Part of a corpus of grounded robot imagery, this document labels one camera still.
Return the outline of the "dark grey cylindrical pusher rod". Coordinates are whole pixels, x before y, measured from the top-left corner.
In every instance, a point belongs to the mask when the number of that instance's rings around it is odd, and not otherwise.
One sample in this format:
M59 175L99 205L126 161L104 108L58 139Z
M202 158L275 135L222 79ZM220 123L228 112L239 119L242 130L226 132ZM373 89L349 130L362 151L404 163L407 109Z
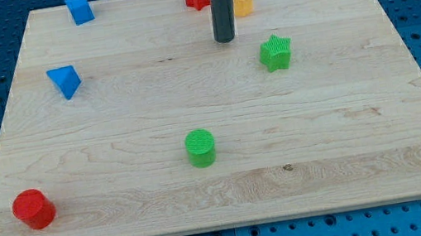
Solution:
M228 43L235 36L233 0L210 0L214 40Z

